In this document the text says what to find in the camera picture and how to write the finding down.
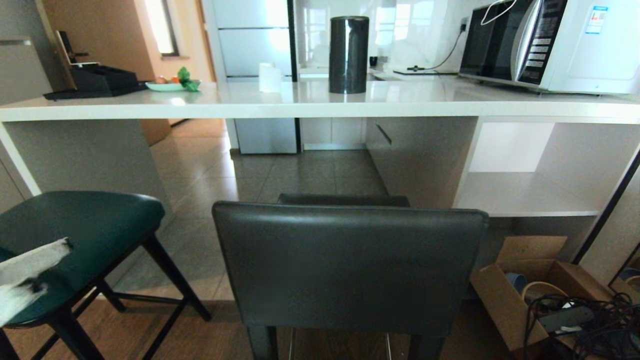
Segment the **white countertop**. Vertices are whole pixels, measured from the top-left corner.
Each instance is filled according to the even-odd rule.
[[[119,97],[0,106],[0,122],[75,119],[277,117],[575,117],[576,122],[640,124],[631,97],[545,94],[480,85],[454,76],[422,81],[370,81],[364,94],[330,94],[327,80],[282,83],[260,93],[257,83],[206,83],[201,92],[144,90]]]

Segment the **electrical outlet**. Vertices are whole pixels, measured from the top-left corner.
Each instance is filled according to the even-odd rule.
[[[460,31],[461,31],[461,32],[464,32],[464,31],[466,31],[466,30],[467,30],[467,24],[468,24],[468,23],[469,23],[469,17],[468,17],[468,16],[467,16],[467,17],[463,17],[463,18],[460,20]]]

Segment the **microwave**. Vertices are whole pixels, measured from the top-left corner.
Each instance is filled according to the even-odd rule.
[[[505,0],[476,8],[460,75],[538,92],[636,94],[639,23],[640,0]]]

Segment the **green vegetable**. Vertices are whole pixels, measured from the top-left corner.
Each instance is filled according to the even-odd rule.
[[[189,92],[197,92],[198,84],[194,83],[191,80],[191,73],[187,71],[187,68],[184,66],[178,71],[178,79],[183,88],[187,89]]]

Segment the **plate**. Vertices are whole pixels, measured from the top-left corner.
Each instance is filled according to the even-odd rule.
[[[200,80],[192,80],[196,85],[200,85]],[[182,84],[176,83],[167,83],[167,84],[156,84],[155,81],[147,81],[146,86],[153,91],[185,91],[185,88],[182,87]]]

